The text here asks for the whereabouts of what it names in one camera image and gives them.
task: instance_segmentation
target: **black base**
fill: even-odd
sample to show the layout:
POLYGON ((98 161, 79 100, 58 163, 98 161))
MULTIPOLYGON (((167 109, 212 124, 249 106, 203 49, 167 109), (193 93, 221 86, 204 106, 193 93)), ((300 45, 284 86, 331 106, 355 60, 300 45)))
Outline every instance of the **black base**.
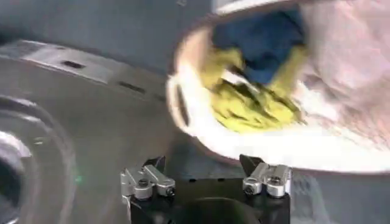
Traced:
MULTIPOLYGON (((163 168, 161 163, 156 167, 163 168)), ((157 194, 148 201, 131 198, 132 223, 290 223, 288 194, 275 199, 263 191, 260 195, 248 197, 242 190, 242 184, 242 178, 177 180, 174 198, 157 194)))

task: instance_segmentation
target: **rectangular slot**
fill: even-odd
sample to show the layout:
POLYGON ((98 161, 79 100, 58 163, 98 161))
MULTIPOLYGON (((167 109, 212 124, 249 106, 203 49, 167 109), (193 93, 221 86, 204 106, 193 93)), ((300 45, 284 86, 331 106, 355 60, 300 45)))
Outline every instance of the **rectangular slot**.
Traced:
POLYGON ((61 64, 67 66, 67 67, 70 67, 70 68, 74 68, 74 69, 83 69, 85 68, 85 65, 82 65, 82 64, 79 64, 79 63, 76 63, 76 62, 73 62, 73 61, 61 61, 61 64))
POLYGON ((138 87, 138 86, 135 86, 135 85, 131 85, 131 84, 127 83, 127 82, 119 81, 118 85, 122 86, 122 87, 125 87, 125 88, 128 88, 128 89, 131 89, 133 91, 145 94, 145 89, 143 89, 141 87, 138 87))

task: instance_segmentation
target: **metal bracket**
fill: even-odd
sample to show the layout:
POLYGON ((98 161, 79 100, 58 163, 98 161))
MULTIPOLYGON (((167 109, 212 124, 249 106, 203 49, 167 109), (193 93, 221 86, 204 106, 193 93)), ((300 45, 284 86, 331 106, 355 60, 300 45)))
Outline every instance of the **metal bracket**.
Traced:
POLYGON ((270 166, 256 157, 241 155, 241 165, 249 177, 243 179, 243 191, 246 195, 261 193, 262 185, 266 186, 267 193, 274 198, 283 197, 290 193, 291 169, 288 166, 270 166))
POLYGON ((134 196, 138 200, 147 200, 153 196, 154 186, 157 193, 165 197, 175 195, 176 183, 163 175, 157 168, 165 168, 165 157, 146 161, 141 170, 125 169, 121 173, 122 202, 128 204, 134 196))

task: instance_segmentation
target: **metal panel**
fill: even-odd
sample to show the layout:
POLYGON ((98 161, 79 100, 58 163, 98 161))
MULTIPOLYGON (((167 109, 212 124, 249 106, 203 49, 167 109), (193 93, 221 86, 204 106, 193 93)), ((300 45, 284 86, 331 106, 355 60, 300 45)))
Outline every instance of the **metal panel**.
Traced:
MULTIPOLYGON (((23 159, 35 189, 27 194, 35 214, 28 219, 127 223, 120 171, 164 154, 177 134, 163 99, 149 95, 164 94, 163 82, 153 89, 156 79, 136 69, 115 75, 137 77, 139 93, 27 61, 2 58, 0 68, 0 129, 32 154, 23 159)), ((131 78, 125 82, 137 86, 131 78)))
POLYGON ((179 37, 176 0, 0 0, 0 40, 47 41, 166 74, 179 37))

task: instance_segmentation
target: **circular opening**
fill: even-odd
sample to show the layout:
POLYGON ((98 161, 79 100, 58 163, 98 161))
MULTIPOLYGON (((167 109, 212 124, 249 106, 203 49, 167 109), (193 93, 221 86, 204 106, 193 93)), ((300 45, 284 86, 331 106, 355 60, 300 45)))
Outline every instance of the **circular opening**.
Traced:
POLYGON ((19 217, 21 179, 12 165, 0 158, 0 223, 9 223, 19 217))

